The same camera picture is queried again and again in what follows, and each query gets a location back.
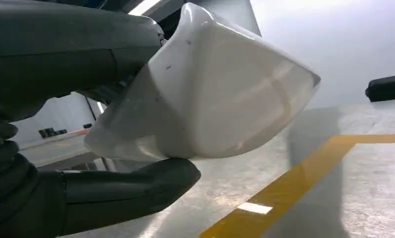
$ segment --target polished floor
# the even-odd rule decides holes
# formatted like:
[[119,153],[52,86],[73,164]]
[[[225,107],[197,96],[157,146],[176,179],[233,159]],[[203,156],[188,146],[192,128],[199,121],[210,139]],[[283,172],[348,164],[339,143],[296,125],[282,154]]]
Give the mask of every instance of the polished floor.
[[[37,158],[49,149],[23,153],[48,169],[146,164],[89,154],[74,166],[56,154],[82,155],[82,138],[59,143],[51,149],[59,163]],[[200,181],[166,210],[65,238],[395,237],[395,101],[304,111],[259,149],[193,162]]]

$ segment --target white plastic container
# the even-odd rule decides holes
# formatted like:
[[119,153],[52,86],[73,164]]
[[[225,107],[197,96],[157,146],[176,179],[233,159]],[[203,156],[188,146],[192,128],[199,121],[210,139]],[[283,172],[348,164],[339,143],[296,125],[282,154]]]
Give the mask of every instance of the white plastic container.
[[86,136],[130,160],[239,155],[268,142],[320,78],[258,35],[187,3],[172,38]]

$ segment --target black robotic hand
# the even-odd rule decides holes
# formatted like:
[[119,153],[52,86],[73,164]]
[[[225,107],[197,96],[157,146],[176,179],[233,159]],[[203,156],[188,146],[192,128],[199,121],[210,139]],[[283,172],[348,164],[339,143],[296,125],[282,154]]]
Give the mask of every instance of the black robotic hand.
[[158,51],[161,35],[146,17],[0,0],[0,238],[53,238],[149,215],[199,179],[186,159],[130,174],[39,172],[7,140],[17,132],[9,122],[35,115],[51,97],[78,91],[112,101]]

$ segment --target floor marking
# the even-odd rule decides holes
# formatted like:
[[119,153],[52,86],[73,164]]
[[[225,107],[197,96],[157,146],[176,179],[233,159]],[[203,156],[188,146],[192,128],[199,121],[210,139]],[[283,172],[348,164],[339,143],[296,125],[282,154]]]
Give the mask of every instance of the floor marking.
[[246,206],[237,207],[200,237],[260,237],[359,143],[395,143],[395,135],[339,135],[330,138],[303,162],[250,198]]

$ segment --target gray floor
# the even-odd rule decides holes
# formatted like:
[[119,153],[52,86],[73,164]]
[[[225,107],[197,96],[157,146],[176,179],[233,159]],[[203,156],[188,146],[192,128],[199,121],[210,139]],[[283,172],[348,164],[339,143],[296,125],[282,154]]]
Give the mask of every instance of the gray floor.
[[[194,158],[200,181],[166,210],[130,222],[66,238],[190,238],[299,164],[340,134],[395,134],[395,101],[302,112],[287,129],[259,149],[224,158]],[[87,153],[82,138],[60,147],[24,151],[46,165],[66,155]],[[92,169],[103,169],[91,157]],[[106,160],[110,170],[130,172],[144,164]],[[395,144],[357,145],[313,187],[265,237],[395,236]]]

